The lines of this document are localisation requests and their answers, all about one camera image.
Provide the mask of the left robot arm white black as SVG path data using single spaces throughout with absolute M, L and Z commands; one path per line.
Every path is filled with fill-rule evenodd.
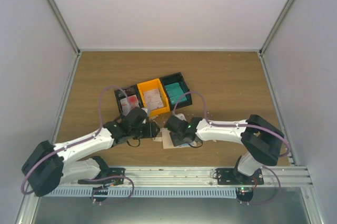
M 42 197 L 73 181 L 106 185 L 119 180 L 121 175 L 111 174 L 106 162 L 93 154 L 130 139 L 154 138 L 159 132 L 158 125 L 147 117 L 146 109 L 134 108 L 74 140 L 56 144 L 43 141 L 22 166 L 21 192 Z

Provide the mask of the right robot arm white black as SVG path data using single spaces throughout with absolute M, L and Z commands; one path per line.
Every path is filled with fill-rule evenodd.
M 171 115 L 164 128 L 174 146 L 195 141 L 225 141 L 243 145 L 247 153 L 236 161 L 230 176 L 238 184 L 246 184 L 263 166 L 276 166 L 281 157 L 284 134 L 259 115 L 247 120 L 226 122 L 193 117 L 185 121 Z

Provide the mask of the orange bin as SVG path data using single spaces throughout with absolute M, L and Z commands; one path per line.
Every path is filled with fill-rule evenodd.
M 168 97 L 159 78 L 137 84 L 143 105 L 149 110 L 150 117 L 170 111 Z

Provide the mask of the white pink cards stack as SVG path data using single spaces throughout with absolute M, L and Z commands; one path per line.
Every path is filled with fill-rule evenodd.
M 147 108 L 151 111 L 164 107 L 159 89 L 152 89 L 143 93 Z

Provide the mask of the black bin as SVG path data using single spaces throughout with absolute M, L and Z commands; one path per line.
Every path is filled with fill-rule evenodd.
M 171 111 L 173 111 L 176 104 L 176 109 L 192 105 L 191 94 L 183 96 L 178 102 L 178 99 L 182 94 L 190 91 L 181 72 L 161 77 L 160 81 L 168 98 Z
M 140 91 L 136 84 L 123 88 L 123 91 L 116 89 L 114 94 L 120 115 L 126 116 L 135 107 L 139 107 L 149 114 L 148 109 L 143 104 Z

